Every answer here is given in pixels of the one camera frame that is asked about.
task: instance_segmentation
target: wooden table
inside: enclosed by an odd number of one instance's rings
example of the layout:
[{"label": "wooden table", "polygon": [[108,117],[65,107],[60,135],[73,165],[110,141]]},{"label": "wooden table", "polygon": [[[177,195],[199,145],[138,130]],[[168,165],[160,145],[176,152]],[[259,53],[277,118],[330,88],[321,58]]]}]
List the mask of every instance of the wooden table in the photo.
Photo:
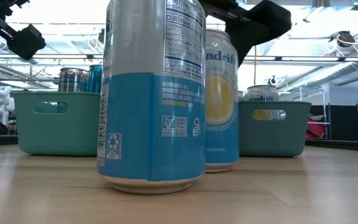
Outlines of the wooden table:
[{"label": "wooden table", "polygon": [[293,159],[242,158],[169,195],[107,189],[95,158],[0,146],[0,223],[358,224],[358,152],[307,147]]}]

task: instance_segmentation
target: can label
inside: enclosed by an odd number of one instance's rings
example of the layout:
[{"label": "can label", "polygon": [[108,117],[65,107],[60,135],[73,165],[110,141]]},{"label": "can label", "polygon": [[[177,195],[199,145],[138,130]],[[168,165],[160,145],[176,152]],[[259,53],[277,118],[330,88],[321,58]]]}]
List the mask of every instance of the can label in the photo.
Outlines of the can label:
[{"label": "can label", "polygon": [[[160,39],[153,43],[149,37],[155,30],[127,30],[126,11],[155,14],[143,11],[152,9],[153,1],[143,2],[149,7],[135,2],[114,0],[108,14],[106,31],[113,34],[106,34],[111,45],[105,48],[99,173],[149,181],[198,177],[205,164],[204,12],[194,0],[166,0],[159,8],[165,17],[157,16],[164,27],[157,29]],[[137,39],[124,38],[133,32]]]},{"label": "can label", "polygon": [[239,157],[237,52],[223,38],[207,31],[207,164],[232,163]]}]

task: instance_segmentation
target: yellow lemon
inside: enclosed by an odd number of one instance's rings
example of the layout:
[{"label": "yellow lemon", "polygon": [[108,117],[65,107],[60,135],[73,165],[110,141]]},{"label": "yellow lemon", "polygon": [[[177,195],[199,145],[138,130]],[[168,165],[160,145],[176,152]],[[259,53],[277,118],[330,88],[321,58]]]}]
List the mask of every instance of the yellow lemon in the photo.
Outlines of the yellow lemon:
[{"label": "yellow lemon", "polygon": [[223,124],[234,111],[234,90],[230,80],[221,73],[208,74],[206,78],[206,121]]},{"label": "yellow lemon", "polygon": [[269,110],[255,110],[252,116],[254,117],[254,119],[258,119],[258,120],[272,119],[272,115]]}]

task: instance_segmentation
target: can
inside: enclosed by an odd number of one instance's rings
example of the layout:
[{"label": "can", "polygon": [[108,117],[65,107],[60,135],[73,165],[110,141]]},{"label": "can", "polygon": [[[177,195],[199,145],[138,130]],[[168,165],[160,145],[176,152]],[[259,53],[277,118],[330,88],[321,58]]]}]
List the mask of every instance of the can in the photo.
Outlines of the can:
[{"label": "can", "polygon": [[239,160],[238,56],[227,33],[206,31],[206,171],[225,172]]},{"label": "can", "polygon": [[[280,96],[275,86],[272,85],[256,85],[247,89],[245,96],[246,101],[279,101]],[[254,119],[271,120],[280,119],[280,111],[278,110],[255,110],[252,113]]]},{"label": "can", "polygon": [[91,65],[89,67],[88,92],[100,93],[102,87],[102,65]]},{"label": "can", "polygon": [[88,91],[89,73],[80,68],[62,68],[59,74],[58,90],[62,92]]},{"label": "can", "polygon": [[197,0],[109,3],[98,172],[114,189],[167,194],[204,174],[205,27]]}]

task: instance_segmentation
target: plastic bin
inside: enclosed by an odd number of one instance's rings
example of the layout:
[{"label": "plastic bin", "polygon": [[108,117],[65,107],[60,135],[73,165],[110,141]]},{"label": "plastic bin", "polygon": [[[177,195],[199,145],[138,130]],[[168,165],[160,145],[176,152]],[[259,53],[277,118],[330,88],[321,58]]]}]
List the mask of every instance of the plastic bin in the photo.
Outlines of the plastic bin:
[{"label": "plastic bin", "polygon": [[22,151],[46,156],[96,155],[99,93],[20,92],[14,99]]},{"label": "plastic bin", "polygon": [[[311,103],[239,102],[240,155],[260,157],[299,156],[305,147]],[[255,110],[283,110],[282,120],[256,120]]]}]

